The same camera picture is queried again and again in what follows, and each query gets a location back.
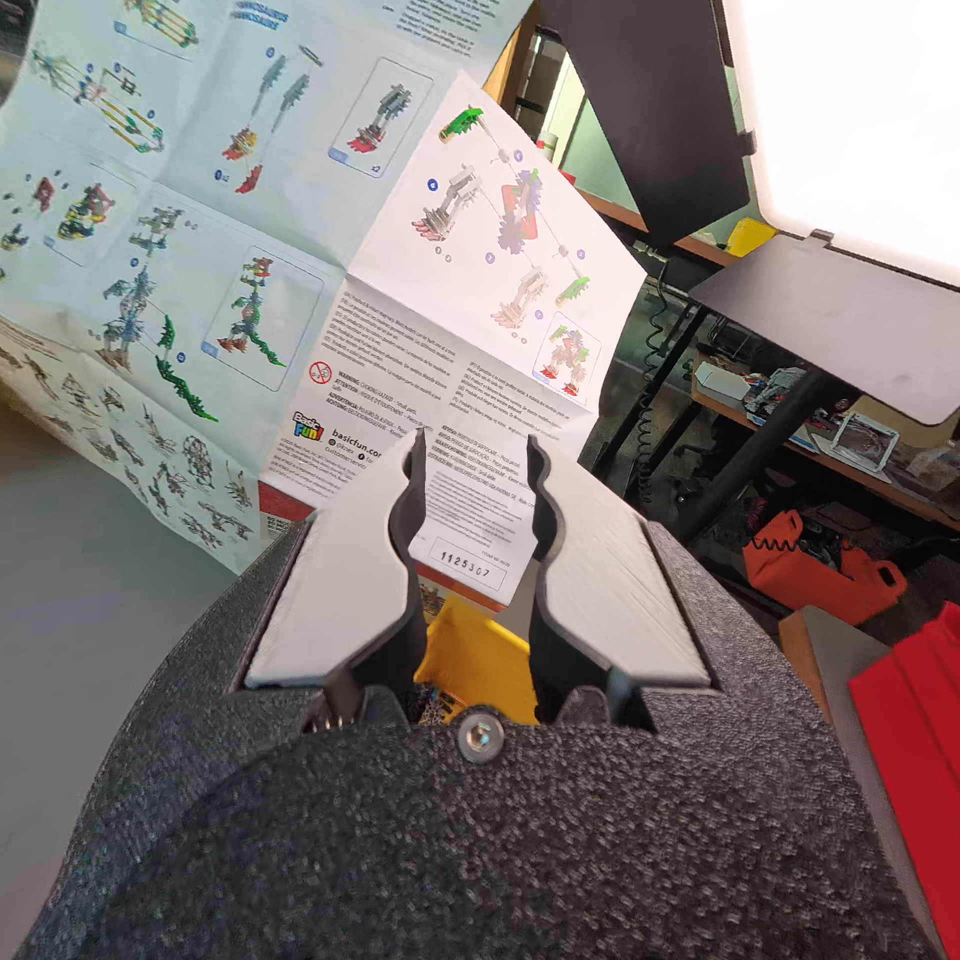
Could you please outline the yellow plastic bin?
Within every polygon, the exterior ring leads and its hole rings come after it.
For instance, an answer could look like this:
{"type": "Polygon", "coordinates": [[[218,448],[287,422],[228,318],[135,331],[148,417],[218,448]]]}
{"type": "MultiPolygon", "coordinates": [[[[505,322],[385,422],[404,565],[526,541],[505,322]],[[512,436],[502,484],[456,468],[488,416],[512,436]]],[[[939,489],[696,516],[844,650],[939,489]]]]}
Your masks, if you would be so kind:
{"type": "Polygon", "coordinates": [[[428,693],[422,726],[449,725],[475,707],[491,707],[514,724],[539,723],[528,643],[454,594],[427,627],[414,682],[428,693]]]}

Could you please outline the white flat box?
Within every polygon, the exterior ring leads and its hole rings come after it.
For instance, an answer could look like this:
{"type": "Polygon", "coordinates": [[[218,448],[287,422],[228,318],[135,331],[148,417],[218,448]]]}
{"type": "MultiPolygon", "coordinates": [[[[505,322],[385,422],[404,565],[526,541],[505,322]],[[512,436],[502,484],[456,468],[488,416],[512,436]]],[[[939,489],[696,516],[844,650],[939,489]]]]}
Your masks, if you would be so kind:
{"type": "Polygon", "coordinates": [[[697,366],[693,378],[699,390],[716,394],[729,404],[741,404],[752,389],[752,384],[743,375],[709,362],[697,366]]]}

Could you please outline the yellow box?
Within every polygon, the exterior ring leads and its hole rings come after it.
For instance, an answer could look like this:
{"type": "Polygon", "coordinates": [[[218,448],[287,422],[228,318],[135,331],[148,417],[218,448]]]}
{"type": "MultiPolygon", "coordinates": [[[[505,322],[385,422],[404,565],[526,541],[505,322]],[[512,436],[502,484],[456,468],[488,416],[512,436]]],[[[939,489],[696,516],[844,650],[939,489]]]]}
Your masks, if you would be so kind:
{"type": "Polygon", "coordinates": [[[776,236],[777,229],[753,217],[743,217],[732,228],[725,250],[732,257],[744,258],[776,236]]]}

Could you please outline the small wooden work desk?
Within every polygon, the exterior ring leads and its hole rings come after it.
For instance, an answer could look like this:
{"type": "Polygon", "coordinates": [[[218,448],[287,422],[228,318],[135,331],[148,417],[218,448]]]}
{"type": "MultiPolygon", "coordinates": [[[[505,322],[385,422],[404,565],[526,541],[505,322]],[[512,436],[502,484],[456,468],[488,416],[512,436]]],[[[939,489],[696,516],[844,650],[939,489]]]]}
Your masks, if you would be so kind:
{"type": "MultiPolygon", "coordinates": [[[[690,381],[691,400],[699,403],[703,408],[713,412],[718,417],[750,431],[751,434],[758,433],[762,429],[762,425],[754,423],[750,419],[741,403],[734,403],[733,397],[709,386],[710,378],[708,375],[706,373],[704,375],[700,374],[700,368],[703,365],[709,368],[713,366],[709,358],[704,357],[700,351],[695,351],[690,381]]],[[[958,517],[942,510],[929,499],[920,497],[899,485],[887,477],[886,474],[867,473],[851,463],[836,459],[812,442],[808,444],[797,443],[794,438],[788,438],[780,449],[784,453],[789,452],[802,457],[824,470],[845,477],[851,483],[870,491],[874,496],[894,504],[898,509],[904,510],[917,518],[939,524],[954,532],[959,530],[958,517]]]]}

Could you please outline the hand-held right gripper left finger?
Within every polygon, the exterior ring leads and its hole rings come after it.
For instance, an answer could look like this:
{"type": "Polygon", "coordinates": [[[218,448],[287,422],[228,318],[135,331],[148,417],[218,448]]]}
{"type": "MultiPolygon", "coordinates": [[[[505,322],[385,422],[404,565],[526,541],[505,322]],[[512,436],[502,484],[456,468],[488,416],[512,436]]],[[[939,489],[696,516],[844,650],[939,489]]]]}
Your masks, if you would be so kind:
{"type": "Polygon", "coordinates": [[[347,726],[379,694],[404,724],[427,627],[410,546],[426,520],[416,428],[312,516],[246,667],[244,687],[316,689],[318,725],[347,726]]]}

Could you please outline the black light stand pole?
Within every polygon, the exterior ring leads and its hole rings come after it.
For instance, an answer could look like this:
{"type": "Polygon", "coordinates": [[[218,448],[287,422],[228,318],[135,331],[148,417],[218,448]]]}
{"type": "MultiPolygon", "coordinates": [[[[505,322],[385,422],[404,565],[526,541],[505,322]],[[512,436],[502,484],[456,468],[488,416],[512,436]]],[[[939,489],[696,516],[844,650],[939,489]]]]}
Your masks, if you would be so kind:
{"type": "Polygon", "coordinates": [[[831,393],[840,387],[842,381],[838,377],[820,367],[810,367],[697,498],[678,512],[677,521],[671,528],[673,537],[680,544],[689,546],[708,531],[745,493],[777,449],[818,408],[829,405],[831,393]]]}

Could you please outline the grey toy robot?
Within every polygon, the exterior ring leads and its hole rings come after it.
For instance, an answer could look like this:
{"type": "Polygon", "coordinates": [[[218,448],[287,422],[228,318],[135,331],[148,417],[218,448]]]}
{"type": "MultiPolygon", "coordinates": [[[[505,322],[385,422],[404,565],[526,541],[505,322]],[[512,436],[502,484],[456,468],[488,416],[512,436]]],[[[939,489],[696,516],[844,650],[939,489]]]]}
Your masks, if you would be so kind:
{"type": "Polygon", "coordinates": [[[750,387],[743,400],[744,409],[751,416],[765,421],[806,374],[807,371],[799,366],[774,370],[762,382],[757,381],[750,387]]]}

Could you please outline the printed paper instruction sheet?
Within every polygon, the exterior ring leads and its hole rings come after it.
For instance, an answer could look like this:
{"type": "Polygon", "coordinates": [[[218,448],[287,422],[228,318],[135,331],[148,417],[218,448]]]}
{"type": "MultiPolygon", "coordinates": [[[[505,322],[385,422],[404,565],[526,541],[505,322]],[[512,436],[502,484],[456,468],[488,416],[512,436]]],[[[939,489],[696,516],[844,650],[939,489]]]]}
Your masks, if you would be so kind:
{"type": "Polygon", "coordinates": [[[482,89],[523,2],[37,2],[2,105],[2,383],[241,573],[424,432],[412,556],[501,607],[645,272],[482,89]]]}

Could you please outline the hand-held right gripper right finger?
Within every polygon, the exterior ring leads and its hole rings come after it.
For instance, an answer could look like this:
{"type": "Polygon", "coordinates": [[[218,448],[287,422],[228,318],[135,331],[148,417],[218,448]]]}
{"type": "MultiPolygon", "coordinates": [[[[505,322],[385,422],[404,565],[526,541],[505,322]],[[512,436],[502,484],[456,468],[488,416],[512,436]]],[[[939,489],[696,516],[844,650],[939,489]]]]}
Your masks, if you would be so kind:
{"type": "Polygon", "coordinates": [[[527,483],[537,721],[593,700],[614,724],[654,730],[644,693],[710,690],[712,668],[644,519],[545,435],[527,440],[527,483]]]}

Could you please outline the black light barn door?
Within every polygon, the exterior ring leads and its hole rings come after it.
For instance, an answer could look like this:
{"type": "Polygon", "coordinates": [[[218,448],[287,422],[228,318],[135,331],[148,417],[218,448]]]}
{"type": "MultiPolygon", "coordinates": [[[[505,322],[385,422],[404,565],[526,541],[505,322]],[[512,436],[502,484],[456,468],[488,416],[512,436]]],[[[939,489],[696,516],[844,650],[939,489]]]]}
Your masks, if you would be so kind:
{"type": "Polygon", "coordinates": [[[920,424],[958,411],[955,286],[777,233],[690,297],[920,424]]]}
{"type": "Polygon", "coordinates": [[[744,208],[753,136],[735,119],[722,2],[545,1],[654,245],[744,208]]]}

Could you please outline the white framed clear box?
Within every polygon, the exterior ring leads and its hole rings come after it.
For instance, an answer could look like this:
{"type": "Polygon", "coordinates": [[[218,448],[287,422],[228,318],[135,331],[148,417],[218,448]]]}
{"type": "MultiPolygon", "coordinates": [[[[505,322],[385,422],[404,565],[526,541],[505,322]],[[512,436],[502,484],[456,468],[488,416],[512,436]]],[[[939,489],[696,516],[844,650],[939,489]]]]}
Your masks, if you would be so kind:
{"type": "Polygon", "coordinates": [[[899,443],[899,431],[865,414],[849,411],[826,452],[865,474],[882,474],[899,443]]]}

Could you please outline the red plastic bin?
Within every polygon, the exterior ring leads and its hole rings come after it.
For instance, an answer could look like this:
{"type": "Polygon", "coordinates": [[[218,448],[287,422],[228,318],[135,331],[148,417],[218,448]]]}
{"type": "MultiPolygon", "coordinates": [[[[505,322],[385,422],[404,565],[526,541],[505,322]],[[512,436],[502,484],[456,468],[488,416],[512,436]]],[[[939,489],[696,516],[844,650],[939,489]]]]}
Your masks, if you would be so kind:
{"type": "Polygon", "coordinates": [[[959,957],[959,606],[848,683],[947,958],[959,957]]]}

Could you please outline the white studio light panel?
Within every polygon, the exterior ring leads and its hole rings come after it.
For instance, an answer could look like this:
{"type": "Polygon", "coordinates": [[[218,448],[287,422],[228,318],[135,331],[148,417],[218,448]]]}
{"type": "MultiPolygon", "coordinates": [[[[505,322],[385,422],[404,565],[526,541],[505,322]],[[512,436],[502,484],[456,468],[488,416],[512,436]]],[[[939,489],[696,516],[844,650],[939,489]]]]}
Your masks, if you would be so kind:
{"type": "Polygon", "coordinates": [[[959,282],[959,3],[724,2],[763,218],[959,282]]]}

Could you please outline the orange plastic tool case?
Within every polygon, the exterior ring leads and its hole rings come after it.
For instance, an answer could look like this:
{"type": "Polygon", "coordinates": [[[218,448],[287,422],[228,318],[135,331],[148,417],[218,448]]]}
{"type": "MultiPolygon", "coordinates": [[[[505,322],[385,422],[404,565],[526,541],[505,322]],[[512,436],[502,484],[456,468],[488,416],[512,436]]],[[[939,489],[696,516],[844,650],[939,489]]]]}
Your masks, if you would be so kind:
{"type": "Polygon", "coordinates": [[[790,611],[815,607],[858,627],[898,605],[908,583],[840,534],[782,511],[742,549],[750,585],[790,611]]]}

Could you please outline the long wooden office desk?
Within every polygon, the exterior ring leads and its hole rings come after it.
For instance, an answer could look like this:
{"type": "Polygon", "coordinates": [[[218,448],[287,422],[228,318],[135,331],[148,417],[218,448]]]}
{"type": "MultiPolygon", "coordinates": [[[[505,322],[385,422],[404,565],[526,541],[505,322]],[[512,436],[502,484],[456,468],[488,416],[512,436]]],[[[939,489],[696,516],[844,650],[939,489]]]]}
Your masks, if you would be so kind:
{"type": "Polygon", "coordinates": [[[705,243],[692,236],[685,236],[673,243],[658,241],[651,237],[641,214],[628,210],[605,198],[598,197],[587,191],[575,187],[577,193],[586,203],[598,213],[617,235],[621,238],[630,236],[630,242],[640,241],[646,246],[659,252],[683,251],[686,256],[709,261],[721,268],[726,268],[739,262],[739,258],[711,244],[705,243]]]}

